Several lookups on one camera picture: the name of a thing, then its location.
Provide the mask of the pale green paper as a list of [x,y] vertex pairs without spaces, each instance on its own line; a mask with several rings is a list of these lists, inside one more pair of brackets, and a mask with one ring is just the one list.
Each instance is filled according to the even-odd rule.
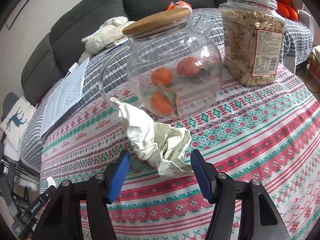
[[188,129],[155,122],[144,110],[116,98],[110,101],[119,111],[118,117],[138,159],[156,168],[162,178],[193,173],[191,165],[182,160],[191,142]]

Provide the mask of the crumpled white tissue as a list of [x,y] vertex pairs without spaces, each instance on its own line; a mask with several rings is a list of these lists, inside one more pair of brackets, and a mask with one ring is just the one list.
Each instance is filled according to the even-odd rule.
[[56,181],[54,180],[53,177],[48,177],[46,181],[47,181],[48,187],[51,187],[51,186],[57,187]]

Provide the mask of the patterned red green tablecloth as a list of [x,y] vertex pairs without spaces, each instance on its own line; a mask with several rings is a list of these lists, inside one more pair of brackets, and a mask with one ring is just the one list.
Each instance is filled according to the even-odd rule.
[[[235,180],[261,181],[291,239],[306,239],[319,219],[319,103],[284,66],[276,81],[246,88],[224,71],[219,99],[185,127],[192,150]],[[86,181],[131,145],[118,112],[97,99],[61,125],[44,145],[40,190],[47,179]],[[119,239],[203,239],[213,206],[193,175],[164,179],[131,158],[120,197],[108,207]]]

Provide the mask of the white deer print pillow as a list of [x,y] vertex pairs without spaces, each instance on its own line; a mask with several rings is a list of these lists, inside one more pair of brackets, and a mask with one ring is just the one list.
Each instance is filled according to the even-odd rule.
[[9,159],[16,162],[20,160],[22,138],[35,112],[36,108],[22,96],[2,121],[1,129],[6,135],[4,139],[4,155]]

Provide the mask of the white printed paper sheet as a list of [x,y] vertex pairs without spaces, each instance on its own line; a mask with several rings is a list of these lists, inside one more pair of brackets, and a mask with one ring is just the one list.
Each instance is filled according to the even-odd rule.
[[82,98],[84,76],[89,57],[63,78],[47,101],[40,136],[50,130]]

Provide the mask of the mandarin orange bottom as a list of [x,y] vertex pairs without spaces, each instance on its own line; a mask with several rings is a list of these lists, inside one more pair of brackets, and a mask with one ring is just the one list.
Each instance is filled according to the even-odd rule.
[[177,95],[170,90],[154,91],[151,95],[151,105],[158,115],[168,116],[173,112],[178,116]]

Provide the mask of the mandarin orange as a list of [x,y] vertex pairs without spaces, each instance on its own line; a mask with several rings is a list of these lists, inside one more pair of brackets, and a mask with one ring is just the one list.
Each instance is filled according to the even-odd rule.
[[154,91],[151,95],[151,105],[158,115],[168,116],[173,112],[178,116],[177,95],[170,90]]
[[155,86],[168,86],[173,81],[172,72],[165,67],[154,70],[151,74],[151,82]]
[[198,59],[195,57],[189,56],[177,64],[177,72],[180,75],[184,75],[186,77],[193,77],[197,74],[199,74],[201,70],[201,65],[198,62]]

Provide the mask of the mandarin orange upper right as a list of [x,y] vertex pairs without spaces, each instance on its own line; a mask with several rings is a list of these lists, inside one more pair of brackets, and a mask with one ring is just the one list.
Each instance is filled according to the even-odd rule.
[[195,57],[189,56],[177,64],[177,72],[180,75],[184,75],[186,77],[193,77],[197,74],[199,74],[201,70],[201,65],[198,62],[198,59]]

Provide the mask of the glass jar with wooden lid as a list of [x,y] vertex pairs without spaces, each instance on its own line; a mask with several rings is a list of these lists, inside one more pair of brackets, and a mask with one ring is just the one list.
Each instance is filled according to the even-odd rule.
[[[112,62],[127,55],[126,78],[138,98],[136,107],[145,107],[153,114],[151,105],[154,91],[170,90],[176,93],[178,116],[173,112],[164,118],[185,118],[207,109],[219,96],[222,83],[220,52],[208,35],[201,20],[191,20],[191,10],[178,8],[158,12],[140,19],[123,29],[128,44],[105,61],[99,76],[99,90],[105,101],[111,92],[106,79],[111,75]],[[199,74],[186,77],[177,72],[177,64],[186,57],[195,57],[201,65]],[[155,86],[151,74],[160,67],[168,68],[173,81],[168,86]]]

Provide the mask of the mandarin orange upper left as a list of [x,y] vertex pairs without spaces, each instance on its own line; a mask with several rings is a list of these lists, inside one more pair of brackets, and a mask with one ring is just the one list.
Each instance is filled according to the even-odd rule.
[[173,81],[172,72],[165,67],[154,70],[151,74],[151,82],[155,86],[168,86]]

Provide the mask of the plastic jar of seeds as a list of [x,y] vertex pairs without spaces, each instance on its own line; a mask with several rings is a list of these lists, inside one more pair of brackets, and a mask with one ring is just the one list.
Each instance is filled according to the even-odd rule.
[[283,45],[285,20],[276,0],[226,0],[219,5],[228,71],[246,87],[273,83]]

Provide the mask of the white plush toy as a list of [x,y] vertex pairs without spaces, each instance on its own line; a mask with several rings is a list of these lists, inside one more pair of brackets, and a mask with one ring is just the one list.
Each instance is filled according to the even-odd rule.
[[106,20],[93,34],[84,37],[81,42],[85,44],[85,52],[95,55],[107,45],[124,37],[123,29],[133,24],[125,16],[117,16]]

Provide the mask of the dark grey sofa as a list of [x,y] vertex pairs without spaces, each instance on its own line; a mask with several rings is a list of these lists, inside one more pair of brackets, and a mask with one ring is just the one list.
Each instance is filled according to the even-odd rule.
[[192,8],[216,8],[226,0],[82,0],[60,17],[37,45],[21,74],[24,97],[37,105],[48,90],[67,74],[85,50],[82,38],[106,20],[125,16],[136,21],[184,1]]

